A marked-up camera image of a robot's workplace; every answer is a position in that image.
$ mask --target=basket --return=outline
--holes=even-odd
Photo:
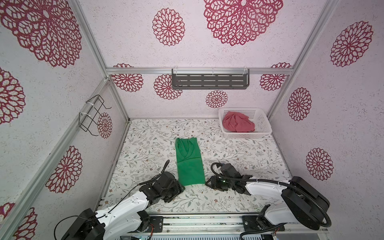
[[[238,112],[249,117],[255,124],[253,132],[231,132],[223,127],[223,119],[228,112]],[[262,138],[272,133],[271,124],[261,108],[219,108],[218,120],[225,138]]]

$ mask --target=floral tablecloth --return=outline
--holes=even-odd
[[[116,204],[137,183],[166,171],[177,178],[175,139],[196,137],[205,177],[213,162],[231,163],[241,174],[287,180],[289,173],[272,136],[261,139],[226,139],[217,119],[134,119],[131,122],[103,208]],[[280,203],[261,195],[248,196],[233,190],[220,192],[203,184],[186,186],[174,201],[150,206],[148,212],[257,212],[265,204]]]

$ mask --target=red cloth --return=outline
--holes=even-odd
[[[223,127],[231,132],[253,132],[255,124],[242,113],[228,112],[223,119]]]

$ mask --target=red mandala print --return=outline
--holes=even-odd
[[[79,150],[70,146],[45,186],[49,191],[55,193],[68,191],[79,179],[83,167],[82,162]]]
[[[152,21],[153,33],[166,46],[178,44],[184,37],[184,22],[180,14],[173,9],[163,8]]]
[[[5,219],[14,205],[14,203],[7,202],[6,204],[0,206],[0,223]]]
[[[72,64],[79,58],[79,25],[65,0],[1,0],[1,23],[38,60],[53,67]]]
[[[312,149],[307,155],[307,168],[310,174],[318,180],[327,180],[333,173],[331,156],[320,148]]]
[[[0,124],[18,118],[24,106],[23,87],[9,72],[0,68]]]
[[[175,90],[172,88],[172,76],[161,75],[155,79],[155,83],[153,84],[157,95],[164,99],[175,99],[178,98],[183,90]]]
[[[288,101],[289,116],[295,121],[303,120],[311,109],[311,95],[305,88],[293,91]]]
[[[112,132],[112,120],[108,113],[102,113],[97,120],[97,130],[100,136],[107,138]]]
[[[272,65],[272,68],[290,68],[289,63],[278,63]],[[263,74],[260,78],[260,86],[268,91],[279,89],[287,75],[285,74]]]
[[[331,48],[331,61],[338,67],[350,65],[359,59],[372,41],[372,26],[360,21],[344,29]]]
[[[119,63],[115,68],[132,68],[129,64]],[[136,92],[143,87],[143,78],[141,74],[114,74],[111,75],[113,82],[119,88],[127,92]]]
[[[208,29],[222,43],[253,41],[276,19],[283,0],[204,0]]]
[[[205,102],[208,106],[211,108],[219,108],[224,106],[224,104],[227,103],[228,96],[224,91],[220,90],[214,90],[210,93],[208,93],[207,97],[205,98]]]
[[[14,240],[31,240],[35,235],[35,230],[37,227],[37,214],[35,213],[35,208],[32,207],[28,211],[28,215],[24,217],[21,225],[17,228]]]

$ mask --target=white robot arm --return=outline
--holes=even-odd
[[[145,231],[150,219],[145,209],[160,199],[170,202],[185,190],[171,173],[164,172],[168,163],[161,174],[139,184],[143,186],[129,198],[96,212],[83,211],[62,240],[115,240],[128,232]],[[214,165],[220,167],[220,174],[214,171]],[[205,183],[210,188],[233,189],[239,194],[263,195],[284,201],[273,207],[265,205],[258,215],[244,216],[248,232],[242,233],[241,239],[245,234],[266,232],[287,222],[299,222],[314,230],[331,225],[326,214],[329,201],[300,177],[290,181],[256,179],[241,175],[231,164],[221,163],[213,163],[211,170],[215,175]]]
[[[168,163],[159,175],[138,184],[142,187],[129,198],[96,212],[83,211],[61,239],[115,240],[128,232],[145,231],[150,220],[145,209],[160,199],[170,202],[185,190],[171,173],[164,172]]]

